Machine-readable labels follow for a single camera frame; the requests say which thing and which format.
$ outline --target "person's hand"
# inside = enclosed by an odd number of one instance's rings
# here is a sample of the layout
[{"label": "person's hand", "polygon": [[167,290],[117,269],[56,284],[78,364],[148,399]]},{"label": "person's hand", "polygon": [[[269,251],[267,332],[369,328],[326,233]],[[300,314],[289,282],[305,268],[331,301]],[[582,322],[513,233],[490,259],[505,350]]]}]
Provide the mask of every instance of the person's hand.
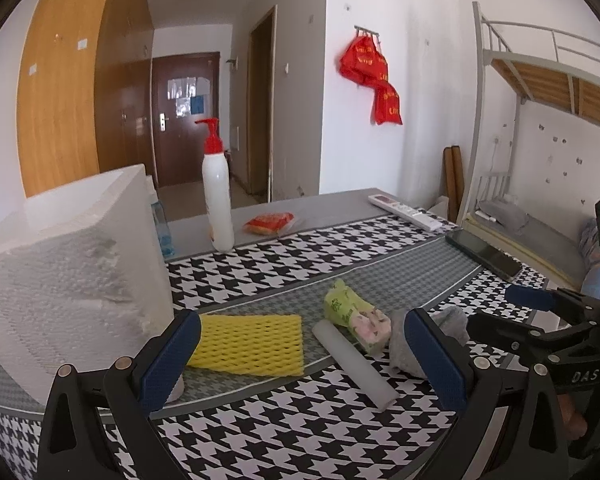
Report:
[{"label": "person's hand", "polygon": [[568,440],[578,440],[587,433],[587,421],[576,411],[575,403],[569,394],[559,395],[558,404]]}]

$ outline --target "yellow fruit protective net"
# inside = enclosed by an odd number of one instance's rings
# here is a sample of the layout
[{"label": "yellow fruit protective net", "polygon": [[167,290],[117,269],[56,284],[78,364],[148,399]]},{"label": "yellow fruit protective net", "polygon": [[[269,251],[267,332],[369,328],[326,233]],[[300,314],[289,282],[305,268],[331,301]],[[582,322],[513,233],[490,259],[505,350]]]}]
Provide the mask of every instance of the yellow fruit protective net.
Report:
[{"label": "yellow fruit protective net", "polygon": [[300,316],[200,316],[202,337],[189,366],[256,376],[302,376]]}]

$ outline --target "doorway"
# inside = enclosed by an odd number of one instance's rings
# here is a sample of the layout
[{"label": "doorway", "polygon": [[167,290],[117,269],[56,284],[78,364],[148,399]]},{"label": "doorway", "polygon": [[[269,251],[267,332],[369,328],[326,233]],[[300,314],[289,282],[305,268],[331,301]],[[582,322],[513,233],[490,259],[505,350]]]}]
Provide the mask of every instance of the doorway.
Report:
[{"label": "doorway", "polygon": [[206,124],[218,117],[220,53],[157,57],[152,95],[159,187],[202,180]]},{"label": "doorway", "polygon": [[253,29],[247,68],[247,192],[271,201],[276,8]]}]

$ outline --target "blue water bottle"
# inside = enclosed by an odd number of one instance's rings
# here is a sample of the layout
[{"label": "blue water bottle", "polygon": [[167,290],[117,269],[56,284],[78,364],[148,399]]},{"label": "blue water bottle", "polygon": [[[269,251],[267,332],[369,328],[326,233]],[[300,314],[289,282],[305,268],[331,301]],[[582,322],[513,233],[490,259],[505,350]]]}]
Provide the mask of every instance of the blue water bottle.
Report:
[{"label": "blue water bottle", "polygon": [[155,191],[154,180],[150,176],[146,178],[146,184],[149,190],[149,202],[151,203],[151,211],[154,214],[155,231],[160,242],[162,257],[167,260],[173,258],[176,254],[173,248],[173,240],[171,239],[171,231],[164,215],[162,202],[158,199],[158,194]]}]

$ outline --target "bed frame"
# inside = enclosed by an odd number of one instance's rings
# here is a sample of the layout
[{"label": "bed frame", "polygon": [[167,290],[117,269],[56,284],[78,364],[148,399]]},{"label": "bed frame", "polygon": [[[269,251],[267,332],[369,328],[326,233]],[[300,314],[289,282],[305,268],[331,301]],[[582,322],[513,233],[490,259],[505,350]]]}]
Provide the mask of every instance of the bed frame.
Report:
[{"label": "bed frame", "polygon": [[[578,56],[579,59],[593,61],[600,66],[600,58],[587,52],[574,50],[564,43],[565,38],[577,40],[588,45],[590,50],[600,52],[600,43],[583,36],[551,27],[541,27],[531,23],[501,22],[488,20],[480,9],[478,2],[473,2],[474,25],[477,52],[477,90],[474,136],[468,164],[469,184],[465,187],[459,211],[459,219],[466,218],[475,211],[475,202],[482,193],[480,186],[490,184],[496,186],[494,192],[506,190],[514,167],[514,156],[518,142],[520,124],[520,108],[527,101],[558,108],[559,110],[580,117],[600,127],[600,77],[563,62],[563,53]],[[515,27],[539,30],[552,40],[555,59],[545,59],[527,54],[513,52],[498,27]],[[492,66],[498,74],[511,86],[517,95],[516,119],[512,138],[512,157],[508,174],[477,174],[476,159],[480,145],[482,117],[484,115],[484,95],[486,85],[486,67]],[[561,83],[556,86],[556,75],[562,76]]]},{"label": "bed frame", "polygon": [[494,200],[503,198],[509,192],[511,183],[510,173],[485,173],[478,179],[477,197],[472,201],[470,213],[464,218],[462,227],[475,236],[481,238],[488,244],[504,251],[511,256],[519,259],[521,262],[541,272],[557,286],[580,290],[579,283],[574,283],[564,272],[543,260],[535,254],[530,248],[516,243],[502,232],[495,229],[489,229],[484,223],[475,219],[475,211],[479,202],[483,200]]}]

